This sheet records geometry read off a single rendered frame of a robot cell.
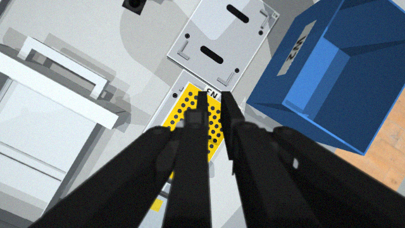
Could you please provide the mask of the blue bin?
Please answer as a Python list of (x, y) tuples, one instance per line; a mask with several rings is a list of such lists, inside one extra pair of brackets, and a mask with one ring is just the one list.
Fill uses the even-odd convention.
[(246, 103), (365, 156), (404, 88), (405, 11), (392, 0), (319, 0), (295, 17)]

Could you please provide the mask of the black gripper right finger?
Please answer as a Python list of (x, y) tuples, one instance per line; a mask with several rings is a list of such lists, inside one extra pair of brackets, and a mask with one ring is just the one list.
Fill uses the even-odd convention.
[(220, 122), (247, 228), (405, 228), (403, 195), (293, 128), (246, 120), (230, 91)]

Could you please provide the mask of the grey box with green button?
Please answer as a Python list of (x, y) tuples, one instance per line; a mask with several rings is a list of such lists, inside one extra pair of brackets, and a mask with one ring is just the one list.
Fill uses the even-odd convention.
[(122, 6), (126, 9), (140, 15), (146, 1), (147, 0), (124, 0)]

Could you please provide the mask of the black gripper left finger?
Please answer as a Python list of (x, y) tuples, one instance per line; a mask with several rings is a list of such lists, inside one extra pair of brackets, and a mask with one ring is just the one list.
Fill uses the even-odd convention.
[(198, 91), (174, 130), (147, 129), (28, 228), (139, 228), (172, 172), (161, 228), (212, 228), (208, 138)]

